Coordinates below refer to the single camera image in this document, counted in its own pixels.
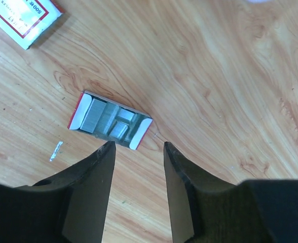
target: red border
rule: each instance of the red border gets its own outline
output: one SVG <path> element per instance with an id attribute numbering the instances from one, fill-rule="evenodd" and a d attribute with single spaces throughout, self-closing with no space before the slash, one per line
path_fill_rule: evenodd
<path id="1" fill-rule="evenodd" d="M 5 23 L 7 23 L 8 24 L 8 26 L 9 27 L 11 27 L 12 28 L 12 30 L 13 31 L 15 31 L 20 37 L 22 37 L 22 39 L 24 39 L 24 37 L 26 37 L 27 36 L 27 34 L 28 33 L 30 33 L 30 31 L 34 28 L 34 27 L 36 27 L 36 25 L 40 22 L 40 21 L 42 21 L 48 14 L 49 14 L 49 11 L 48 10 L 46 10 L 44 7 L 43 7 L 43 5 L 39 2 L 39 0 L 33 0 L 33 1 L 35 1 L 35 2 L 37 2 L 37 4 L 41 7 L 41 8 L 43 8 L 43 10 L 45 11 L 45 13 L 37 20 L 37 22 L 35 22 L 32 26 L 31 26 L 31 28 L 29 29 L 29 30 L 27 30 L 27 32 L 25 33 L 25 34 L 21 34 L 20 32 L 18 32 L 17 31 L 17 29 L 15 29 L 1 14 L 0 14 L 0 18 L 5 22 Z"/>
<path id="2" fill-rule="evenodd" d="M 59 10 L 61 14 L 65 13 L 64 9 L 61 6 L 59 6 L 55 1 L 50 0 L 50 2 L 52 2 L 52 4 Z"/>
<path id="3" fill-rule="evenodd" d="M 82 100 L 82 97 L 84 96 L 84 94 L 85 94 L 85 93 L 81 93 L 80 96 L 79 96 L 77 105 L 76 105 L 76 107 L 74 108 L 74 111 L 73 111 L 72 116 L 71 116 L 71 118 L 70 118 L 69 124 L 68 124 L 68 126 L 67 126 L 68 129 L 70 129 L 70 125 L 71 125 L 71 123 L 72 123 L 72 119 L 73 119 L 73 117 L 74 117 L 75 114 L 76 114 L 77 108 L 78 108 L 78 106 L 79 106 L 79 104 L 80 104 L 80 101 Z"/>

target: wooden table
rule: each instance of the wooden table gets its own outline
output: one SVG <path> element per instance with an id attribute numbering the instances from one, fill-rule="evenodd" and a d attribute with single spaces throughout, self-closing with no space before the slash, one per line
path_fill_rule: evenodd
<path id="1" fill-rule="evenodd" d="M 172 241 L 164 141 L 232 183 L 298 178 L 298 0 L 57 2 L 28 51 L 0 29 L 0 183 L 104 143 L 66 128 L 83 89 L 154 119 L 137 151 L 117 147 L 104 242 Z"/>

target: white cardboard box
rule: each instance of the white cardboard box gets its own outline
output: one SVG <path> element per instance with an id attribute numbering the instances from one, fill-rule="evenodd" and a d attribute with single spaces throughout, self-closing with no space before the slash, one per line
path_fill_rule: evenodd
<path id="1" fill-rule="evenodd" d="M 0 28 L 28 49 L 62 13 L 51 0 L 0 0 Z"/>

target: wood grain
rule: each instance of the wood grain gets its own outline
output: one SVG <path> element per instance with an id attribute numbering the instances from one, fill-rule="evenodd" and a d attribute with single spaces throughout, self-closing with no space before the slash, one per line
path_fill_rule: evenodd
<path id="1" fill-rule="evenodd" d="M 298 0 L 57 2 L 67 14 L 28 51 L 0 29 L 0 183 L 104 143 L 66 128 L 83 89 L 155 121 L 117 148 L 104 242 L 172 241 L 164 141 L 232 183 L 298 178 Z"/>

